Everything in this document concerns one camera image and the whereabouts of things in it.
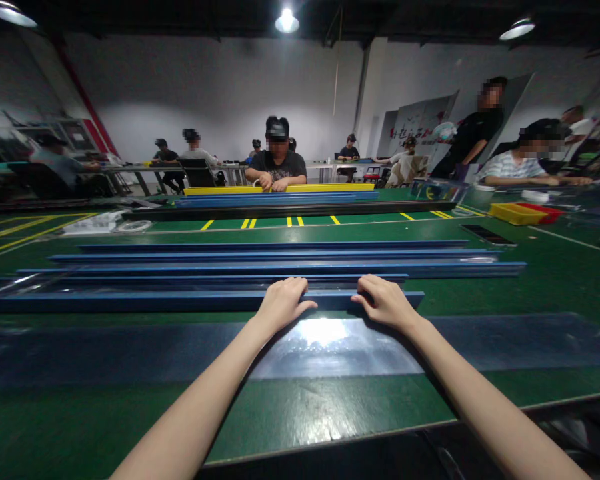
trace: striped shirt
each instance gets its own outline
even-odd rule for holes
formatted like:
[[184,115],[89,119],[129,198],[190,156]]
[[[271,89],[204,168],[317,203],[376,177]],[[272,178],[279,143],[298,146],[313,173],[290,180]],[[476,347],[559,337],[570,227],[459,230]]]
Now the striped shirt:
[[538,159],[524,159],[518,164],[509,150],[486,162],[478,173],[477,180],[482,182],[486,177],[533,178],[544,175],[547,172],[540,166]]

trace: green table surface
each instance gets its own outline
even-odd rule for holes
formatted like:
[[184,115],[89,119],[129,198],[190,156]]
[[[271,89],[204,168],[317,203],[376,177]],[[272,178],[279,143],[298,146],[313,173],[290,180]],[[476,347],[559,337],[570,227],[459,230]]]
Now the green table surface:
[[[406,199],[407,191],[382,191],[380,200]],[[519,201],[495,195],[491,201]],[[466,198],[476,212],[488,200]],[[476,223],[515,241],[503,261],[526,261],[514,279],[408,280],[423,290],[424,315],[490,315],[573,311],[600,326],[600,228],[560,219],[555,225],[514,227],[486,216],[443,219],[430,212],[158,223],[140,235],[90,238],[41,237],[0,255],[0,275],[18,268],[50,267],[57,253],[77,253],[84,243],[210,243],[468,239],[459,228]],[[0,241],[28,237],[25,229]],[[318,312],[346,317],[345,312]],[[156,325],[246,321],[250,313],[129,313],[0,315],[0,327]],[[522,408],[600,397],[600,367],[500,371],[487,374]],[[106,478],[142,434],[186,388],[184,384],[62,388],[0,392],[0,478]],[[336,441],[351,441],[456,421],[427,375],[246,381],[220,428],[207,464],[225,463]]]

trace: table leg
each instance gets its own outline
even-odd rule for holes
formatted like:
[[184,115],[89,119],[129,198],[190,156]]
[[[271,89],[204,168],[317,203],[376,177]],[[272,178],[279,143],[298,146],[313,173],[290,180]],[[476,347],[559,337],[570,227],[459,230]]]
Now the table leg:
[[142,178],[142,172],[134,172],[134,173],[135,173],[135,177],[138,179],[140,188],[142,188],[142,192],[144,192],[146,197],[150,197],[151,192],[149,191],[149,188],[147,187],[147,183],[145,182],[144,178]]

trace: table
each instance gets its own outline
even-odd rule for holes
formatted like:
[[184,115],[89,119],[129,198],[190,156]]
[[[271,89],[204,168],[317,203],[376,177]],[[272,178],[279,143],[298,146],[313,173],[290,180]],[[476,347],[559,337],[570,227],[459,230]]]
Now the table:
[[[380,190],[380,201],[408,199],[408,189]],[[492,201],[518,201],[496,194]],[[468,195],[465,207],[482,215],[486,204]],[[459,228],[476,223],[516,242],[503,261],[526,261],[515,279],[408,280],[427,294],[428,315],[522,314],[574,311],[600,326],[600,229],[572,225],[514,227],[490,217],[443,219],[430,212],[158,223],[142,235],[57,238],[25,243],[0,256],[0,275],[25,267],[48,267],[47,256],[77,253],[84,243],[212,243],[468,239]],[[43,231],[48,227],[35,226]],[[28,230],[8,235],[11,242]],[[348,316],[320,312],[320,316]],[[249,313],[134,313],[0,315],[0,326],[103,326],[246,321]],[[516,405],[525,409],[600,399],[600,367],[488,373]],[[129,385],[102,389],[58,389],[0,393],[0,477],[106,478],[186,385]],[[210,465],[364,439],[456,421],[426,375],[247,381],[209,454]]]

